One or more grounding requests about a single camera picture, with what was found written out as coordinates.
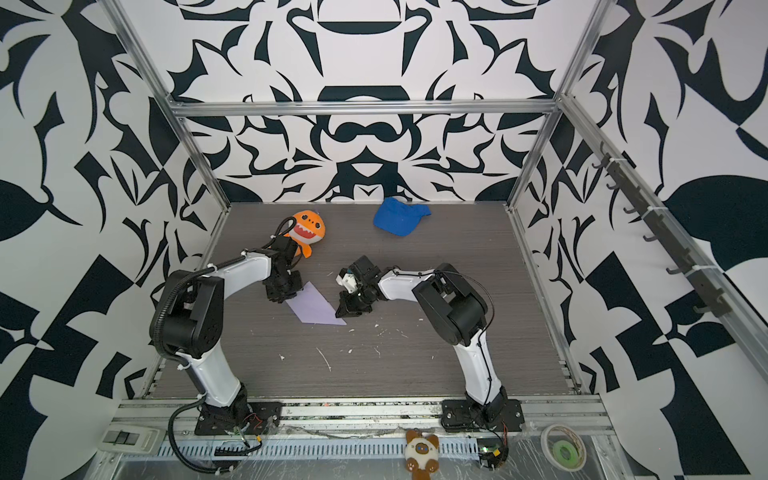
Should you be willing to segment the lilac square paper sheet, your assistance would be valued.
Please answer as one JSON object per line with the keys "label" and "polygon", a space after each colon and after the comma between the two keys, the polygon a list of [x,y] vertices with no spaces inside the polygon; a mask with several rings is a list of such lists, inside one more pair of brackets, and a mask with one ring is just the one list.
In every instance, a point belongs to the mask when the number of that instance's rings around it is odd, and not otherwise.
{"label": "lilac square paper sheet", "polygon": [[311,283],[307,282],[295,297],[286,301],[300,322],[312,325],[345,326],[336,316],[335,309]]}

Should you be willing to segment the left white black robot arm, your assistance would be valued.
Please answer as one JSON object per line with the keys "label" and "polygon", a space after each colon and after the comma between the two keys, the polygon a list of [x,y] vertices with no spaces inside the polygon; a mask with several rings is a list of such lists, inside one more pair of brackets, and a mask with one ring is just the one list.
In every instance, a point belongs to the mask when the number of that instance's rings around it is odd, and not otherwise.
{"label": "left white black robot arm", "polygon": [[273,303],[294,298],[302,288],[299,250],[295,240],[275,237],[264,248],[169,277],[150,323],[151,343],[161,357],[188,372],[207,405],[229,408],[243,390],[221,346],[225,301],[257,283]]}

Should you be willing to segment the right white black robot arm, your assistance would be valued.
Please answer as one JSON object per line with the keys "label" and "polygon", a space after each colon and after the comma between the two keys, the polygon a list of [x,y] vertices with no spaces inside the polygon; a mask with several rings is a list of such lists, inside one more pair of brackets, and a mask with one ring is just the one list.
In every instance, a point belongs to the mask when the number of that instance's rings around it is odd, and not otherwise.
{"label": "right white black robot arm", "polygon": [[370,313],[377,301],[418,304],[438,336],[454,348],[468,398],[486,407],[502,393],[487,344],[488,304],[452,265],[382,270],[362,256],[340,270],[336,283],[342,288],[338,317]]}

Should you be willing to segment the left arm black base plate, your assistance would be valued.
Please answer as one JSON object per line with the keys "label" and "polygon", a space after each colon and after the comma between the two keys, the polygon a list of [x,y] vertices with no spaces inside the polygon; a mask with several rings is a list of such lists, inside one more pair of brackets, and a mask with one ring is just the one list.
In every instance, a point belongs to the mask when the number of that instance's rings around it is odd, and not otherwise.
{"label": "left arm black base plate", "polygon": [[238,428],[246,435],[260,435],[280,424],[283,404],[276,401],[236,400],[228,407],[204,403],[194,433],[198,436],[233,434]]}

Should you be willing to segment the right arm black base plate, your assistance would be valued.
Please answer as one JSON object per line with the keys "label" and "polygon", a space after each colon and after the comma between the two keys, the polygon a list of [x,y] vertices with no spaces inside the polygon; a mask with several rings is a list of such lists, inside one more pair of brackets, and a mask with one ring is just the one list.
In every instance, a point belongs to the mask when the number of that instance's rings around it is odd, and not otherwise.
{"label": "right arm black base plate", "polygon": [[521,432],[525,417],[519,400],[499,395],[490,404],[481,406],[467,399],[440,402],[440,424],[449,433],[489,430],[501,434]]}

